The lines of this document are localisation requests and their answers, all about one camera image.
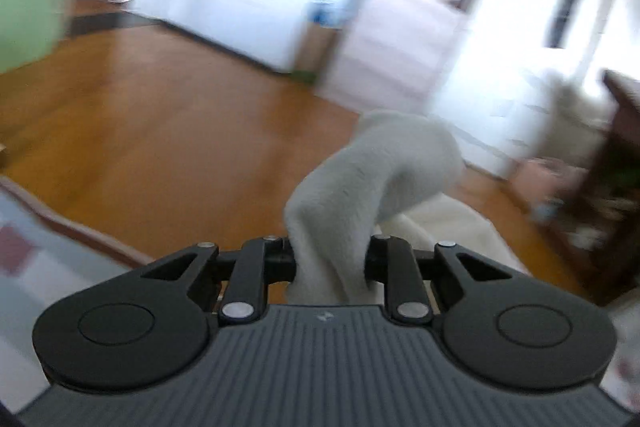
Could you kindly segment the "blue spray bottle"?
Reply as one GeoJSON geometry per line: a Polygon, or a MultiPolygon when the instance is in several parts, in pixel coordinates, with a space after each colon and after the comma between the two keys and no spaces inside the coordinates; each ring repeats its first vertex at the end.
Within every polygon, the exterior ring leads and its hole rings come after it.
{"type": "Polygon", "coordinates": [[[544,225],[554,218],[558,210],[563,206],[562,199],[549,198],[533,207],[530,219],[537,225],[544,225]]]}

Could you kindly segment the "white fleece zip hoodie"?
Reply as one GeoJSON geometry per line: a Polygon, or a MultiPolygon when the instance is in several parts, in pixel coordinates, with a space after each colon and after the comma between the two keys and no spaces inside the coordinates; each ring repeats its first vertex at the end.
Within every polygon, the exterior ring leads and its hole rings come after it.
{"type": "Polygon", "coordinates": [[[433,312],[402,325],[364,277],[374,230],[459,176],[457,142],[438,121],[374,112],[352,141],[309,173],[285,206],[294,305],[352,314],[356,371],[390,384],[403,407],[451,424],[625,425],[631,413],[600,385],[616,347],[606,312],[460,245],[418,265],[433,312]]]}

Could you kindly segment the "cardboard box with green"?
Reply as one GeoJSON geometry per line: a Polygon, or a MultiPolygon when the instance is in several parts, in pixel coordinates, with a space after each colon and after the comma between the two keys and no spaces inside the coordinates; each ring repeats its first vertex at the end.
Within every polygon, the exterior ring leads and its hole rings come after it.
{"type": "Polygon", "coordinates": [[[329,61],[341,30],[341,12],[333,3],[321,1],[312,5],[294,65],[296,79],[304,83],[316,81],[329,61]]]}

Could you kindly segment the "pink small suitcase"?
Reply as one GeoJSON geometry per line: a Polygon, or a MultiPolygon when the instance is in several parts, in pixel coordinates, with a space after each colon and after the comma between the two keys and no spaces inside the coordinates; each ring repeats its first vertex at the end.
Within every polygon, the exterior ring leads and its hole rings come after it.
{"type": "Polygon", "coordinates": [[[534,208],[573,194],[586,173],[586,168],[568,165],[558,158],[523,159],[506,180],[506,193],[521,206],[534,208]]]}

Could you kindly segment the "dark wooden desk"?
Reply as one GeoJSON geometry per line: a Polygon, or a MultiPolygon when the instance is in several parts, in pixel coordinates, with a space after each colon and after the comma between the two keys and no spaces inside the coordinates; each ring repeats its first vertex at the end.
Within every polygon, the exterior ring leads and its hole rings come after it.
{"type": "Polygon", "coordinates": [[[600,306],[639,285],[639,83],[610,70],[603,83],[617,104],[606,140],[544,226],[600,306]]]}

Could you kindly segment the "white drawer cabinet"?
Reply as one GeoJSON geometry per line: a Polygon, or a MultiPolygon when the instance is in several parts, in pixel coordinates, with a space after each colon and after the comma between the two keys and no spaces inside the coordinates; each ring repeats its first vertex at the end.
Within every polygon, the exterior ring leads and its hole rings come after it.
{"type": "Polygon", "coordinates": [[[602,0],[576,0],[561,43],[562,0],[474,0],[429,112],[448,122],[464,161],[503,178],[540,145],[563,83],[575,78],[602,0]]]}

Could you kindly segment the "checkered grey pink rug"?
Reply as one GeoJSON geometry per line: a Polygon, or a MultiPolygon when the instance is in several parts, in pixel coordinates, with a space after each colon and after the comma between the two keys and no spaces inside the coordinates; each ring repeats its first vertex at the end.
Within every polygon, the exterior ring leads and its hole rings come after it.
{"type": "Polygon", "coordinates": [[[32,328],[52,303],[151,258],[52,210],[1,178],[1,404],[17,413],[49,387],[32,328]]]}

